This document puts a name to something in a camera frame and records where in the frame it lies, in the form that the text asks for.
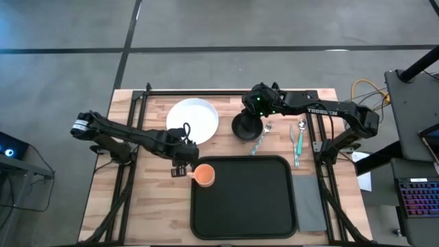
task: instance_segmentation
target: yellow cable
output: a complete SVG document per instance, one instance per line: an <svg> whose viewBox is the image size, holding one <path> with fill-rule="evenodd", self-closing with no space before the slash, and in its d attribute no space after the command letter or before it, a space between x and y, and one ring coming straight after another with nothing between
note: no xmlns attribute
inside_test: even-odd
<svg viewBox="0 0 439 247"><path fill-rule="evenodd" d="M375 87L375 89L376 89L377 91L379 91L380 94L382 94L382 96L385 98L385 102L386 102L387 104L390 104L390 96L389 96L389 94L386 93L386 92L383 92L382 90L379 90L378 86L375 85L375 83L371 82L370 80L366 80L366 79L359 79L359 80L356 80L356 81L352 84L352 87L351 87L351 100L354 98L355 87L357 86L357 84L358 84L359 82L366 82L366 83L369 83L371 86Z"/></svg>

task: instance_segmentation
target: gray floor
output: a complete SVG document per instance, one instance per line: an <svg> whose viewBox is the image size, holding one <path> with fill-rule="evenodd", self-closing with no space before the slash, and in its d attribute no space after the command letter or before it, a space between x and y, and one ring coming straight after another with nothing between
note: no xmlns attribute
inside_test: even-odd
<svg viewBox="0 0 439 247"><path fill-rule="evenodd" d="M2 1L0 49L123 47L134 2ZM132 46L427 45L439 43L438 25L427 0L145 0ZM335 88L339 99L348 99L356 79L385 87L384 71L404 69L425 53L130 54L121 87L248 88L276 81L283 88ZM34 144L56 170L50 208L21 214L17 245L76 241L96 157L69 130L80 111L106 114L120 57L0 55L0 131ZM439 64L429 71L439 71ZM372 90L360 84L356 94ZM379 135L363 140L362 150L374 152L397 139L392 109L384 115ZM28 160L41 165L34 155ZM39 185L29 196L46 198L48 187ZM394 209L364 198L374 239L404 243L391 233ZM44 200L32 206L44 207Z"/></svg>

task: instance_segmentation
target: wooden table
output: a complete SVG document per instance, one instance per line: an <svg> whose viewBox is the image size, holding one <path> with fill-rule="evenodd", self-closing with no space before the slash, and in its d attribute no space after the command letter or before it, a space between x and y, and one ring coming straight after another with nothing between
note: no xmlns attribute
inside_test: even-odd
<svg viewBox="0 0 439 247"><path fill-rule="evenodd" d="M337 100L334 89L315 89L320 99ZM126 124L130 107L132 90L116 90L110 105L108 118L112 121ZM182 96L149 96L143 129L166 129L166 116L171 107ZM248 155L256 141L243 142L237 139L231 130L233 117L242 109L240 96L200 96L212 103L219 115L219 126L215 135L206 143L199 145L201 156L230 156ZM313 154L310 147L308 131L303 137L300 168L294 167L292 142L289 138L289 125L297 124L299 116L272 115L263 118L264 124L269 120L274 122L272 131L265 137L257 154L278 154L287 159L292 166L293 175L315 174ZM343 132L341 119L334 118L335 135ZM316 136L317 121L314 119ZM331 136L328 117L324 117L327 136ZM109 156L99 157L96 166L99 167L110 160ZM189 227L189 208L191 199L191 183L188 178L171 178L171 161L161 159L140 149L137 170L134 179L130 214L128 218L126 244L183 244L183 245L213 245L213 244L248 244L248 245L277 245L277 244L326 244L325 232L297 232L288 239L258 239L258 240L226 240L204 241L197 239ZM361 198L354 167L347 161L339 160L334 166L338 191L342 208L359 231L368 239L372 239L366 211ZM94 175L90 196L86 206L84 221L79 240L89 237L106 216L112 200L112 193L117 173L117 165L108 165ZM119 232L119 220L115 224L115 236ZM338 236L337 220L332 212L331 220L334 231Z"/></svg>

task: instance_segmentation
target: rgb keyboard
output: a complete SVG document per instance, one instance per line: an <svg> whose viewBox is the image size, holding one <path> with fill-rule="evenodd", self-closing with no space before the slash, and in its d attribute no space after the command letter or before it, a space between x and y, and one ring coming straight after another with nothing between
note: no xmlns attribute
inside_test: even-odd
<svg viewBox="0 0 439 247"><path fill-rule="evenodd" d="M398 179L397 185L407 217L439 217L439 179Z"/></svg>

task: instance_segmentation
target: blue light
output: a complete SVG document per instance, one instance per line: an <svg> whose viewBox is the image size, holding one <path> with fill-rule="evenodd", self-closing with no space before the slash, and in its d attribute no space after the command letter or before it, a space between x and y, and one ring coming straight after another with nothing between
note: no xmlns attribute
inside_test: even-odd
<svg viewBox="0 0 439 247"><path fill-rule="evenodd" d="M6 150L5 154L6 156L11 157L12 155L14 155L14 150Z"/></svg>

